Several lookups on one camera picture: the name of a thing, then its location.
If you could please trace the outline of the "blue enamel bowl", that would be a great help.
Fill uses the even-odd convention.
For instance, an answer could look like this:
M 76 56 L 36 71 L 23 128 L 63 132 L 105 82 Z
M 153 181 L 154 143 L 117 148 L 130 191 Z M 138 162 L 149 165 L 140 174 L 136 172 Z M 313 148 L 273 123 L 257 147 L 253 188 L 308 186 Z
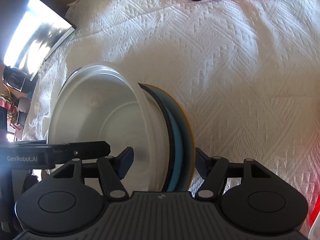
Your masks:
M 169 137 L 169 164 L 164 185 L 162 186 L 161 191 L 172 192 L 175 191 L 175 187 L 178 183 L 182 168 L 183 146 L 181 133 L 173 115 L 170 113 L 161 99 L 155 94 L 155 92 L 153 92 L 146 85 L 148 84 L 141 83 L 139 86 L 149 96 L 151 96 L 153 100 L 155 100 L 156 106 L 159 107 L 164 117 L 165 125 L 167 127 L 167 133 Z

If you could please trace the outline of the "white foam bowl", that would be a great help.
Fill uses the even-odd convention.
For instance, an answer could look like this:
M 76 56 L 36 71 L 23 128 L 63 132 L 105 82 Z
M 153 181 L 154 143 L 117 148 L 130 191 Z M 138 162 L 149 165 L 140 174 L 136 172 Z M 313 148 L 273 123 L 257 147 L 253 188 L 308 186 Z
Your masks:
M 47 141 L 105 141 L 114 157 L 131 147 L 133 163 L 122 180 L 127 192 L 164 191 L 169 184 L 174 146 L 165 108 L 109 62 L 84 66 L 65 81 L 51 115 Z

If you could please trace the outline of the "white textured tablecloth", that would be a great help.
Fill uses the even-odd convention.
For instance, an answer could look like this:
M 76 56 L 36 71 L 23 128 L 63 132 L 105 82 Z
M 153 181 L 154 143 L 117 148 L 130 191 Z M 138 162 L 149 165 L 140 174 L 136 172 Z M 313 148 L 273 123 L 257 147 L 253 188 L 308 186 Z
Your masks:
M 319 197 L 319 0 L 77 0 L 76 32 L 42 66 L 23 131 L 47 137 L 60 88 L 107 61 L 170 93 L 195 144 L 254 158 Z

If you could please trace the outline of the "glass-sided computer case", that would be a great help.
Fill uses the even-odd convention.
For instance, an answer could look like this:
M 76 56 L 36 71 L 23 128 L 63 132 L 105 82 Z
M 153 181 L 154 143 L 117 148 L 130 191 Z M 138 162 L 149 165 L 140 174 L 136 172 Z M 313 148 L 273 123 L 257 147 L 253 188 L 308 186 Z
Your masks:
M 32 80 L 75 30 L 41 0 L 1 0 L 1 63 Z

